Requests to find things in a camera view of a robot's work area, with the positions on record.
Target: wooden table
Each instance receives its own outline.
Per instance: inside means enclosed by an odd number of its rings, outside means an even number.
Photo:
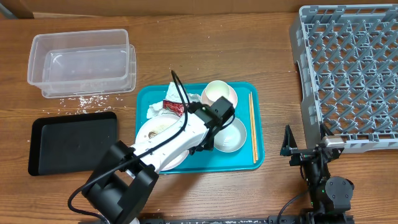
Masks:
[[[296,13],[219,16],[98,17],[0,21],[0,223],[76,223],[88,219],[69,211],[69,195],[90,172],[31,177],[27,172],[30,132],[35,119],[76,113],[79,100],[46,99],[27,83],[27,63],[37,34],[126,29],[136,48],[137,86],[111,95],[120,139],[134,142],[136,96],[148,85],[168,84],[170,69],[184,83],[215,79],[251,82],[258,90],[266,159],[258,170],[162,175],[144,213],[168,219],[241,218],[277,215],[305,189],[298,167],[279,156],[290,124],[305,148],[300,113],[300,78],[292,61],[288,29]],[[398,151],[343,155],[329,165],[332,175],[355,184],[351,211],[357,223],[398,220]],[[81,195],[74,205],[93,210]],[[309,207],[308,197],[285,214]]]

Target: gray dish rack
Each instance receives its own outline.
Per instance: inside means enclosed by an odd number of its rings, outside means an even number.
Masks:
[[[398,4],[303,6],[289,31],[307,147],[324,122],[345,152],[398,149]]]

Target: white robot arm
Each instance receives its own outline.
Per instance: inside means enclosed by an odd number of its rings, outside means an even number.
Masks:
[[[178,76],[172,71],[174,83]],[[180,88],[178,93],[184,105],[184,115],[171,127],[154,138],[127,147],[118,141],[103,156],[86,184],[76,189],[68,199],[70,210],[91,215],[103,223],[128,224],[135,219],[149,198],[159,178],[159,171],[184,150],[213,150],[214,136],[234,116],[235,110],[226,98],[221,97],[212,106],[199,102],[185,106]],[[114,172],[127,172],[134,178],[127,185]],[[73,198],[81,192],[101,215],[73,207]]]
[[[132,147],[135,149],[134,154],[138,156],[166,141],[181,129],[184,119],[185,115],[183,114],[176,123],[156,135],[154,138],[151,138],[146,142],[133,144]],[[184,131],[164,146],[158,148],[152,154],[143,157],[141,161],[146,165],[152,164],[155,167],[155,171],[159,173],[169,162],[179,156],[183,151],[191,149],[203,142],[207,133],[208,128],[205,126],[205,122],[197,115],[188,113],[188,123]]]

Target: wood grain surface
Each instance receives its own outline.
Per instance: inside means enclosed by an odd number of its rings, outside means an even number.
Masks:
[[[305,148],[300,78],[292,61],[288,29],[296,13],[222,16],[97,17],[0,21],[0,223],[77,223],[90,220],[69,211],[69,195],[90,175],[80,172],[31,177],[27,172],[32,123],[41,117],[81,113],[80,101],[45,99],[27,83],[27,63],[37,34],[126,29],[136,48],[137,86],[110,95],[104,105],[119,120],[119,138],[134,142],[136,97],[143,87],[170,82],[174,69],[184,83],[215,79],[247,81],[259,93],[266,159],[258,170],[162,175],[143,213],[168,219],[242,218],[277,215],[305,189],[297,167],[279,156],[286,124]],[[398,220],[398,151],[343,155],[332,175],[355,184],[351,211],[356,223]],[[79,195],[74,205],[94,209]],[[286,214],[309,207],[305,197]]]
[[[298,12],[302,6],[393,4],[394,0],[0,0],[19,18]]]

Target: cable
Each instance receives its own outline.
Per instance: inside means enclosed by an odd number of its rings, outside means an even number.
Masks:
[[[177,76],[177,74],[176,74],[175,71],[173,71],[173,70],[172,70],[172,76],[173,76],[173,81],[174,81],[175,87],[176,87],[177,89],[179,89],[179,87],[178,87],[178,85],[177,85],[177,82],[175,81],[174,78],[176,78],[176,79],[178,80],[178,82],[179,82],[179,84],[180,84],[180,86],[181,86],[183,92],[185,93],[185,97],[187,98],[187,103],[188,103],[188,104],[191,104],[191,102],[189,101],[189,98],[188,98],[187,91],[185,90],[185,88],[184,88],[184,86],[182,85],[182,83],[181,83],[179,77]],[[185,103],[183,103],[183,98],[182,98],[182,95],[180,94],[180,91],[178,91],[178,94],[179,94],[180,97],[181,97],[181,102],[182,102],[182,104],[185,105]]]
[[[228,127],[230,124],[232,124],[232,122],[234,122],[234,120],[235,120],[235,113],[233,114],[232,121],[231,121],[231,122],[229,122],[228,124],[226,124],[226,125],[222,126],[222,127],[221,127],[221,129],[220,129],[220,131],[221,131],[222,129],[224,129],[224,128]]]
[[[282,209],[280,210],[276,223],[280,224],[280,217],[282,216],[282,213],[284,212],[284,210],[291,204],[293,203],[295,200],[299,199],[300,197],[303,197],[307,192],[309,192],[310,190],[316,188],[319,186],[319,184],[322,181],[322,172],[323,172],[323,154],[322,154],[322,150],[320,151],[320,157],[321,157],[321,169],[319,170],[319,177],[318,177],[318,181],[315,185],[309,187],[306,191],[302,192],[301,194],[297,195],[296,197],[292,198],[289,202],[287,202],[285,204],[285,206],[282,207]],[[302,166],[300,166],[300,173],[301,173],[301,177],[304,179],[303,176],[303,170],[302,170]]]
[[[276,223],[280,224],[280,217],[282,216],[282,213],[285,211],[285,209],[291,204],[293,203],[295,200],[299,199],[300,197],[303,197],[308,191],[310,191],[312,187],[309,187],[307,190],[305,190],[304,192],[302,192],[301,194],[299,194],[298,196],[292,198],[289,202],[287,202],[283,208],[280,210],[278,217],[276,219]]]
[[[107,175],[112,174],[113,172],[116,172],[117,170],[122,169],[122,168],[128,166],[129,164],[132,164],[133,162],[136,162],[136,161],[139,160],[140,158],[142,158],[142,157],[144,157],[144,156],[146,156],[146,155],[148,155],[148,154],[151,154],[151,153],[154,152],[156,149],[158,149],[158,148],[164,146],[165,144],[169,143],[171,140],[175,139],[179,134],[181,134],[181,132],[185,129],[185,127],[187,126],[187,123],[188,123],[188,109],[187,109],[187,106],[186,106],[186,104],[185,104],[185,102],[184,102],[184,99],[183,99],[183,96],[182,96],[182,94],[181,94],[180,88],[178,88],[178,84],[177,84],[176,79],[178,80],[180,86],[182,87],[182,90],[184,91],[184,94],[185,94],[185,96],[187,97],[187,100],[188,100],[188,102],[189,102],[188,94],[187,94],[187,92],[185,91],[185,89],[184,89],[184,87],[183,87],[183,85],[182,85],[180,79],[178,78],[177,74],[176,74],[173,70],[172,70],[172,77],[173,77],[173,81],[174,81],[174,83],[175,83],[175,86],[176,86],[176,88],[177,88],[178,95],[180,96],[182,105],[183,105],[183,107],[184,107],[184,115],[185,115],[185,117],[184,117],[184,123],[182,124],[182,127],[181,127],[173,136],[169,137],[169,138],[166,139],[164,142],[162,142],[162,143],[156,145],[155,147],[153,147],[153,148],[151,148],[151,149],[148,149],[146,152],[144,152],[144,153],[138,155],[137,157],[135,157],[135,158],[133,158],[133,159],[131,159],[131,160],[129,160],[129,161],[123,162],[122,164],[116,166],[115,168],[113,168],[113,169],[111,169],[111,170],[105,172],[104,174],[101,174],[100,176],[98,176],[97,178],[93,179],[93,180],[90,181],[89,183],[86,183],[86,184],[82,185],[81,187],[77,188],[77,189],[71,194],[71,196],[69,196],[69,199],[68,199],[68,208],[69,208],[71,211],[76,212],[76,213],[79,213],[79,214],[82,214],[82,215],[90,215],[90,216],[99,218],[100,220],[102,220],[102,221],[105,222],[105,223],[109,223],[108,220],[107,220],[104,216],[102,216],[102,215],[100,215],[100,214],[97,214],[97,213],[94,213],[94,212],[88,212],[88,211],[84,211],[84,210],[80,210],[80,209],[78,209],[78,208],[75,208],[75,207],[72,205],[72,200],[73,200],[73,199],[76,197],[76,195],[78,195],[82,190],[84,190],[84,189],[87,188],[87,187],[91,187],[93,184],[97,183],[97,181],[101,180],[102,178],[106,177]]]

